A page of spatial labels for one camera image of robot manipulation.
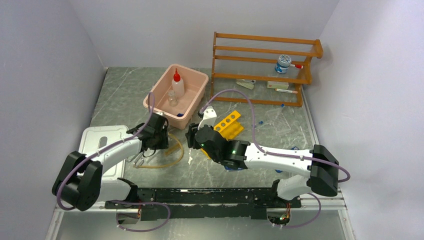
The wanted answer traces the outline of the small glass flask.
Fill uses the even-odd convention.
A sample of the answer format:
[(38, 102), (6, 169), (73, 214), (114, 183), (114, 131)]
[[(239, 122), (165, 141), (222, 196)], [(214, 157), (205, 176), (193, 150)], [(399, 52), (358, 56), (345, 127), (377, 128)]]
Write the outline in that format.
[(169, 90), (167, 92), (168, 103), (171, 107), (175, 107), (178, 105), (178, 98), (174, 90)]

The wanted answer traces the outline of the blue safety glasses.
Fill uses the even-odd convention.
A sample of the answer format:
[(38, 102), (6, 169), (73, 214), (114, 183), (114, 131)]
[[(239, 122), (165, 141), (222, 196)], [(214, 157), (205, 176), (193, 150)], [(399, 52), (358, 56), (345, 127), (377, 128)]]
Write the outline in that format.
[(235, 172), (235, 171), (242, 171), (242, 170), (244, 170), (244, 168), (241, 168), (241, 167), (234, 168), (234, 167), (230, 167), (230, 166), (224, 166), (224, 168), (228, 172)]

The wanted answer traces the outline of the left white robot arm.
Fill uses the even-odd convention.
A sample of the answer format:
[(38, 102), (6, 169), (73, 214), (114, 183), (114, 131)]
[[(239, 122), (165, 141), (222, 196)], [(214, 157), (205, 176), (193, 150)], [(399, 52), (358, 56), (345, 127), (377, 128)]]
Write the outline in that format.
[(147, 122), (129, 129), (125, 125), (96, 128), (106, 134), (109, 144), (88, 153), (68, 154), (52, 186), (52, 194), (60, 208), (86, 211), (97, 202), (119, 201), (132, 208), (139, 200), (138, 186), (122, 177), (104, 178), (115, 165), (147, 150), (169, 147), (169, 121), (161, 113), (153, 113)]

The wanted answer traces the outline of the metal crucible tongs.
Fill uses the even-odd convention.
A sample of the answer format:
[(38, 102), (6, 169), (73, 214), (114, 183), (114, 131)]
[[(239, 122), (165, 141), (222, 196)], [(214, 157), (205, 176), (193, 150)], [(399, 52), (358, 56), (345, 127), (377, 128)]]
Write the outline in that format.
[(140, 168), (144, 164), (143, 154), (139, 153), (125, 159), (126, 163), (132, 164), (134, 168)]

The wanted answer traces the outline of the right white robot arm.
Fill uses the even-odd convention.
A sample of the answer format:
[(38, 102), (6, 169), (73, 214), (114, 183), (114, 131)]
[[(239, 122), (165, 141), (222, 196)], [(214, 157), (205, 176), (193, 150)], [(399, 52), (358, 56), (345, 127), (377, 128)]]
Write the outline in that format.
[(198, 128), (196, 123), (189, 125), (185, 137), (189, 148), (205, 151), (228, 170), (261, 168), (291, 173), (292, 177), (272, 184), (269, 199), (275, 207), (282, 207), (302, 194), (338, 194), (339, 161), (323, 145), (316, 144), (311, 150), (256, 146), (249, 141), (227, 140), (211, 126)]

